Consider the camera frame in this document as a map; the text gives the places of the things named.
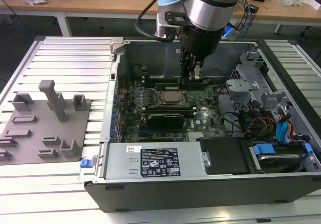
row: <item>motherboard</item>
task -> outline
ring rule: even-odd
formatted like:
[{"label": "motherboard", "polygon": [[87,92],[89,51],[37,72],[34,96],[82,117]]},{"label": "motherboard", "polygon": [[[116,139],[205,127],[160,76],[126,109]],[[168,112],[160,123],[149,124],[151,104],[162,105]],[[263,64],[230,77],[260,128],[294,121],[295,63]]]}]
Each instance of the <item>motherboard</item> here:
[{"label": "motherboard", "polygon": [[176,90],[166,83],[155,87],[136,81],[124,84],[118,91],[122,142],[181,142],[226,136],[216,111],[215,93],[215,86]]}]

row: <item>desk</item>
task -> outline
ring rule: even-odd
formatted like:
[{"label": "desk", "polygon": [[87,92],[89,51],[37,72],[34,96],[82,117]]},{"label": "desk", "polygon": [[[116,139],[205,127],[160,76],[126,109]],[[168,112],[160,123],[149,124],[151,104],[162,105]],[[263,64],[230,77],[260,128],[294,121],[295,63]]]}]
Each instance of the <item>desk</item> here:
[{"label": "desk", "polygon": [[[19,15],[55,16],[63,36],[71,36],[67,17],[97,17],[97,18],[132,18],[152,0],[48,0],[46,4],[30,6],[22,0],[5,0]],[[260,7],[254,23],[275,25],[321,26],[321,11],[316,11],[308,5],[281,6],[277,0],[250,3]],[[12,14],[6,5],[0,1],[0,14]],[[154,5],[144,15],[144,19],[156,19],[157,5]],[[243,16],[243,9],[237,5],[232,22]]]}]

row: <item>floor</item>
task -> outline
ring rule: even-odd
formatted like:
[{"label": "floor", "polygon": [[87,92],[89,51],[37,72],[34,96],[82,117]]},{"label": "floor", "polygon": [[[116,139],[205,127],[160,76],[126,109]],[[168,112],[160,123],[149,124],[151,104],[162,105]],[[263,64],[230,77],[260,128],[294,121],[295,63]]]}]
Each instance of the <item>floor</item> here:
[{"label": "floor", "polygon": [[[13,24],[0,23],[0,91],[4,88],[32,44],[35,36],[61,36],[54,17],[23,16],[22,21],[11,16]],[[139,37],[134,19],[69,18],[74,36],[124,36]],[[144,28],[153,33],[154,20],[144,20]],[[274,34],[275,25],[253,24],[246,39],[294,39],[314,59],[321,51],[321,29],[310,29],[304,37],[299,34],[303,26],[286,26],[279,35]],[[321,66],[321,57],[317,63]]]}]

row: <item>barcode sticker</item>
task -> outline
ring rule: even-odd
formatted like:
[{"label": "barcode sticker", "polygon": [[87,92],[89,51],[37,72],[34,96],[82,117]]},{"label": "barcode sticker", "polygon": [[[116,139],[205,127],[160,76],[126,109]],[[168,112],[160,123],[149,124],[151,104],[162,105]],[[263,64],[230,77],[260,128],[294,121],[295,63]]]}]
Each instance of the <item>barcode sticker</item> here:
[{"label": "barcode sticker", "polygon": [[127,145],[126,152],[140,153],[141,145]]}]

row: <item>power supply label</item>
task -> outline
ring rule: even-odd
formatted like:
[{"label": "power supply label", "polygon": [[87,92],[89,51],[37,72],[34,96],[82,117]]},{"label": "power supply label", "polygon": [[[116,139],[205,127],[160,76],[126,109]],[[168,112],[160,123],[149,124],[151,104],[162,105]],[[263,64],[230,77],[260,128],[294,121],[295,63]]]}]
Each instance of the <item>power supply label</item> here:
[{"label": "power supply label", "polygon": [[177,148],[141,149],[140,174],[142,177],[180,176]]}]

